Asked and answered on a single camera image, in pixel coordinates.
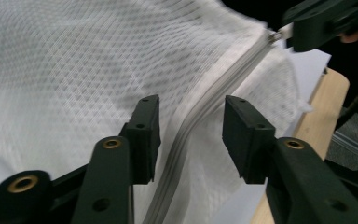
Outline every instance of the zipper pull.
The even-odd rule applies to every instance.
[[[268,41],[269,43],[273,44],[280,39],[286,40],[291,38],[292,36],[293,36],[293,24],[289,23],[283,26],[281,29],[279,29],[278,32],[272,32],[272,34],[268,36]]]

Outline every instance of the finger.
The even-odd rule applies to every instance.
[[[358,41],[358,33],[353,35],[340,35],[342,43],[353,43]]]

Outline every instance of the zipper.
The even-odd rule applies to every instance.
[[[224,102],[224,97],[234,92],[269,53],[272,48],[269,35],[269,32],[265,32],[259,41],[256,41],[225,74],[215,81],[186,115],[172,143],[164,171],[145,215],[144,224],[163,223],[180,181],[187,154],[186,140],[192,129],[214,112]]]

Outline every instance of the mesh bag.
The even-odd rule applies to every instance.
[[[300,112],[293,68],[266,36],[216,1],[0,0],[0,158],[65,175],[158,94],[162,144],[155,181],[135,188],[136,222],[208,223],[241,182],[221,143],[225,94],[251,101],[278,136]]]

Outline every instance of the wooden table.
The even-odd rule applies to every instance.
[[[303,115],[294,132],[293,137],[308,142],[323,160],[349,86],[344,76],[327,69],[327,74],[322,76],[310,98],[313,111]],[[274,223],[266,194],[257,206],[251,223]]]

